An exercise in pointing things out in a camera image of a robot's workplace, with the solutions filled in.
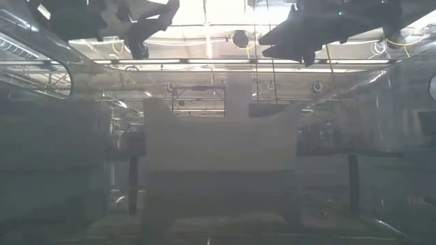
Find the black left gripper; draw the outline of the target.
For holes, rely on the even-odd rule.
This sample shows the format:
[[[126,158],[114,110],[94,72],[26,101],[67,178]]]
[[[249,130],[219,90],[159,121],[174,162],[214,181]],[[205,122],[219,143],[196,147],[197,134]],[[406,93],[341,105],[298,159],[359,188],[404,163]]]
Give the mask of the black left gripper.
[[[149,58],[144,42],[159,31],[166,31],[180,7],[180,0],[168,0],[154,10],[140,15],[128,28],[125,44],[132,59]],[[108,24],[102,17],[107,9],[105,0],[29,0],[29,10],[36,21],[63,41],[95,38]],[[119,0],[116,9],[119,21],[131,21],[128,0]]]

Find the white plastic bin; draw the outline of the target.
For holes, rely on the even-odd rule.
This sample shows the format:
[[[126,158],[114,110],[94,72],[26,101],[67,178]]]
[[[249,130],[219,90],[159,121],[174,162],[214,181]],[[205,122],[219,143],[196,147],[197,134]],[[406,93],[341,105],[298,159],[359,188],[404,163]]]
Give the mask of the white plastic bin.
[[[298,110],[260,118],[174,115],[158,98],[143,101],[152,172],[250,172],[294,168]]]

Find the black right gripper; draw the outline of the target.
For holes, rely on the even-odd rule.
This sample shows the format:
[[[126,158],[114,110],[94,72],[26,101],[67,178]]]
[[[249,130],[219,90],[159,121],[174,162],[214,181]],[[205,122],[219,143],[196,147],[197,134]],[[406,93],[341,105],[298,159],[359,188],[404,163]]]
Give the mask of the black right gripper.
[[[259,38],[262,54],[311,66],[331,42],[345,43],[361,32],[361,0],[297,0],[287,18]]]

